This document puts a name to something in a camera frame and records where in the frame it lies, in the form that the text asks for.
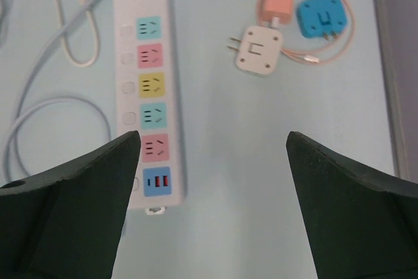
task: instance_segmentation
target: blue charger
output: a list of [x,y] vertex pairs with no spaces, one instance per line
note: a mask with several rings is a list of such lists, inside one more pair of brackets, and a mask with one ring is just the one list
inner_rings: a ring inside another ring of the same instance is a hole
[[347,15],[341,0],[305,0],[297,8],[302,35],[314,37],[340,35],[347,26]]

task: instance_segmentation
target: table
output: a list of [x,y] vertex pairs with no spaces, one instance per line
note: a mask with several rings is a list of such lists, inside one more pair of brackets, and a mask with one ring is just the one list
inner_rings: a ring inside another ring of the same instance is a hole
[[[285,141],[290,131],[301,131],[394,173],[373,0],[350,0],[358,28],[342,59],[317,68],[282,57],[268,78],[240,72],[234,52],[226,49],[230,36],[255,23],[256,0],[172,2],[189,195],[163,216],[128,213],[114,278],[316,278]],[[78,6],[76,0],[63,3],[67,16]],[[57,49],[27,105],[51,95],[82,95],[115,127],[112,10],[112,0],[95,7],[98,62],[76,69]],[[8,39],[0,48],[0,134],[10,125],[29,65],[56,28],[53,0],[14,0]],[[296,23],[283,34],[288,46],[323,42],[303,39]],[[70,43],[80,59],[90,56],[85,20]],[[22,155],[32,172],[41,172],[100,146],[101,127],[77,105],[48,108],[23,127]]]

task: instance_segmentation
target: white power strip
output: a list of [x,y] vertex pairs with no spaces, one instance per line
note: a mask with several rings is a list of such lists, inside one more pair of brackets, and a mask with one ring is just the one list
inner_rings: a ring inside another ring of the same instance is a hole
[[142,148],[129,208],[180,204],[185,184],[169,0],[114,0],[118,134]]

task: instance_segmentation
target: white cable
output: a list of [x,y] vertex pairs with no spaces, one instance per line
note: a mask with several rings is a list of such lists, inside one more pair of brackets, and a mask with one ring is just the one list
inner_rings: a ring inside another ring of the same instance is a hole
[[[54,0],[54,1],[55,1],[56,9],[57,9],[57,14],[58,14],[59,27],[62,27],[65,23],[65,19],[64,19],[61,0]],[[86,1],[87,0],[79,0],[79,2],[82,5]],[[91,12],[91,10],[86,11],[86,16],[87,16],[87,19],[88,19],[89,24],[91,26],[91,30],[93,32],[93,41],[94,41],[94,43],[93,43],[93,45],[94,45],[93,56],[91,57],[90,60],[88,60],[86,62],[80,62],[80,61],[76,60],[75,57],[73,56],[70,48],[69,48],[69,43],[68,43],[66,34],[63,34],[63,36],[60,38],[61,46],[64,50],[65,56],[67,57],[67,59],[70,61],[71,64],[73,64],[74,66],[79,67],[79,68],[90,67],[91,65],[93,65],[97,61],[97,58],[99,57],[99,49],[100,49],[99,32],[97,30],[97,25],[96,25],[96,22],[95,22],[95,19],[94,19],[94,16],[93,16],[93,13]]]
[[[39,109],[50,105],[51,101],[54,101],[53,99],[47,99],[46,101],[43,101],[37,105],[35,105],[34,107],[31,108],[31,110],[34,110],[32,113],[28,114],[28,112],[23,114],[23,118],[21,118],[22,115],[22,107],[23,107],[23,103],[25,101],[25,98],[27,96],[27,93],[34,81],[34,79],[36,78],[36,76],[38,75],[42,64],[44,63],[45,59],[48,56],[48,53],[50,52],[50,50],[53,47],[53,44],[65,33],[67,32],[67,30],[75,23],[75,21],[86,12],[86,10],[90,9],[91,6],[96,2],[97,0],[87,0],[87,2],[82,5],[77,12],[72,16],[72,18],[65,23],[65,25],[59,29],[58,31],[56,31],[56,33],[51,37],[51,39],[44,45],[44,47],[42,48],[42,50],[40,51],[40,54],[38,55],[38,58],[35,60],[33,66],[31,67],[30,72],[27,75],[27,78],[25,80],[25,84],[23,85],[21,91],[18,94],[18,100],[16,102],[15,108],[14,108],[14,113],[13,113],[13,123],[11,126],[11,129],[9,130],[9,132],[6,134],[5,138],[6,141],[2,147],[3,151],[2,151],[2,168],[4,170],[4,175],[6,177],[7,180],[11,180],[11,174],[10,174],[10,163],[9,163],[9,155],[10,155],[10,144],[14,144],[14,151],[16,153],[16,160],[18,162],[18,166],[20,168],[20,170],[26,175],[29,176],[29,172],[27,171],[27,169],[25,168],[23,161],[19,155],[19,149],[18,149],[18,141],[16,138],[16,134],[19,130],[19,127],[17,125],[21,125],[24,121],[26,121],[26,119],[28,119],[35,111],[38,111]],[[55,100],[60,100],[60,102],[62,101],[62,97],[58,97],[55,98]],[[64,99],[66,99],[66,101],[69,101],[69,99],[74,99],[76,100],[76,97],[64,97]],[[89,101],[85,101],[85,100],[80,100],[77,99],[77,101],[83,101],[85,103],[89,103]],[[106,118],[103,116],[103,118],[105,119],[105,124],[108,124],[108,121],[106,120]]]

